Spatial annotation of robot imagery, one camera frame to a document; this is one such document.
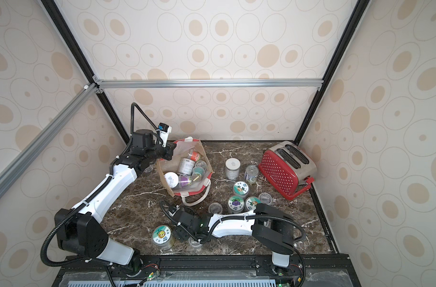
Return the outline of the yellow green lid jar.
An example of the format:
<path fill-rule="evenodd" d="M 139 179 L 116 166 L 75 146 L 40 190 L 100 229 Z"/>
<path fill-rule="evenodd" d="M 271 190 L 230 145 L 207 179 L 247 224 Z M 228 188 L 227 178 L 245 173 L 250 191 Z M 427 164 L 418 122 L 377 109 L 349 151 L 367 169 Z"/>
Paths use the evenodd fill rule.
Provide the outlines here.
<path fill-rule="evenodd" d="M 171 249 L 175 244 L 172 229 L 167 225 L 158 226 L 152 233 L 152 242 L 160 250 Z"/>

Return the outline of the white purple label can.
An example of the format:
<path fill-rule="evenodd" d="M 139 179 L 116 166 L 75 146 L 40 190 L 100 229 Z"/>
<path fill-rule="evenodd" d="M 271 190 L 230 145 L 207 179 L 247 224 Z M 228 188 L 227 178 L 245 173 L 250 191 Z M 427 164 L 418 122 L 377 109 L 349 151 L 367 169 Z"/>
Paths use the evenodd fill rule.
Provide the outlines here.
<path fill-rule="evenodd" d="M 191 176 L 196 162 L 188 158 L 182 158 L 178 167 L 178 173 L 184 176 Z"/>

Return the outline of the burlap canvas bag red lining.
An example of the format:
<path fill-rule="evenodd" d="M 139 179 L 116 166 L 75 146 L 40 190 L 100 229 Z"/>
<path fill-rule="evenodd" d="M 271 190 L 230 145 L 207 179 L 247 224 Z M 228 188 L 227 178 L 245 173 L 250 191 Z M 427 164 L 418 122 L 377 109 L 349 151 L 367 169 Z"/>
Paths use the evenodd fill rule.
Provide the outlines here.
<path fill-rule="evenodd" d="M 192 207 L 207 198 L 214 171 L 200 140 L 188 137 L 174 143 L 177 147 L 172 159 L 160 159 L 155 167 L 168 193 Z"/>

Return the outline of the purple flower label jar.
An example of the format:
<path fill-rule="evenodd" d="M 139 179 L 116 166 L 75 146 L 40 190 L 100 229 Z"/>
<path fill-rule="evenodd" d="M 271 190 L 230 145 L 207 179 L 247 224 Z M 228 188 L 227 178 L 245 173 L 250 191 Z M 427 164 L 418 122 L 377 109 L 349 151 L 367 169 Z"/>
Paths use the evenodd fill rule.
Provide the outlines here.
<path fill-rule="evenodd" d="M 231 196 L 227 201 L 230 214 L 240 214 L 245 210 L 245 200 L 240 196 Z"/>

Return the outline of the orange label seed jar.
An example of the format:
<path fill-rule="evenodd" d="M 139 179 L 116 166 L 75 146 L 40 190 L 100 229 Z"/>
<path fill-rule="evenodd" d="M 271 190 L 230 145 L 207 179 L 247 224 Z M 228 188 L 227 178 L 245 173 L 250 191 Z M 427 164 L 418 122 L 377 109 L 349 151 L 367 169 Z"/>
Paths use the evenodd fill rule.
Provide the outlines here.
<path fill-rule="evenodd" d="M 233 185 L 233 192 L 236 196 L 246 199 L 250 193 L 250 188 L 246 182 L 238 181 Z"/>

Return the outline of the red green label jar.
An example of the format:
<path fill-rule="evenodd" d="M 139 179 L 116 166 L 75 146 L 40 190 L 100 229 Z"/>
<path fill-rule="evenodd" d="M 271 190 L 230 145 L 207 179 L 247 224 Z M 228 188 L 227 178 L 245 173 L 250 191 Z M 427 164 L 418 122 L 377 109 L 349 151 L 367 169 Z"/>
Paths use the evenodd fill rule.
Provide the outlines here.
<path fill-rule="evenodd" d="M 256 206 L 261 203 L 258 197 L 250 196 L 245 200 L 245 210 L 252 211 L 256 209 Z"/>

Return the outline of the large white lid canister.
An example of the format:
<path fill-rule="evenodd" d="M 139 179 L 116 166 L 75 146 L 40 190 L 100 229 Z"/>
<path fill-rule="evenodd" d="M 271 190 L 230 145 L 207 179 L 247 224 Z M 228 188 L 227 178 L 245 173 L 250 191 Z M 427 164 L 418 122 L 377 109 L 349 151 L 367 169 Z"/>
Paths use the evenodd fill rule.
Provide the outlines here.
<path fill-rule="evenodd" d="M 236 158 L 230 158 L 225 163 L 225 174 L 227 179 L 236 180 L 239 177 L 241 162 Z"/>

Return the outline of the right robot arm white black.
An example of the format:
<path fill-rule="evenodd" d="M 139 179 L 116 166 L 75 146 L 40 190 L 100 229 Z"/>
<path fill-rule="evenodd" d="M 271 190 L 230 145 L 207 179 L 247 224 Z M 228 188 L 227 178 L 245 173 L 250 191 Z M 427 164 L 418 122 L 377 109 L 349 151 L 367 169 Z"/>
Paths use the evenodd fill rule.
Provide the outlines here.
<path fill-rule="evenodd" d="M 259 203 L 254 210 L 240 214 L 199 216 L 187 206 L 173 206 L 165 200 L 159 207 L 173 224 L 172 234 L 179 241 L 193 239 L 203 245 L 226 236 L 251 236 L 271 250 L 273 266 L 288 269 L 293 265 L 290 257 L 296 254 L 301 275 L 306 273 L 304 259 L 294 246 L 306 239 L 305 229 L 276 208 Z"/>

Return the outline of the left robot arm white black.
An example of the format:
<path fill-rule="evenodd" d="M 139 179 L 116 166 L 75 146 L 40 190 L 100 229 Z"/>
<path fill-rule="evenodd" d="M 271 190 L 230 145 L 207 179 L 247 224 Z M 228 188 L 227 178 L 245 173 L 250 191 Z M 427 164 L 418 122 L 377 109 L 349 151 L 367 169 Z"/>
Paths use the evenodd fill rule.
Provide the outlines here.
<path fill-rule="evenodd" d="M 71 209 L 60 209 L 54 217 L 55 227 L 46 237 L 40 259 L 49 267 L 61 267 L 80 261 L 95 261 L 105 265 L 117 265 L 128 275 L 141 270 L 140 252 L 109 237 L 101 222 L 109 208 L 122 192 L 150 165 L 159 159 L 171 160 L 175 143 L 168 141 L 172 128 L 159 123 L 152 129 L 134 129 L 130 122 L 130 138 L 122 154 L 111 162 L 109 173 L 86 198 Z M 64 251 L 76 254 L 76 258 L 53 261 L 47 251 L 53 239 Z"/>

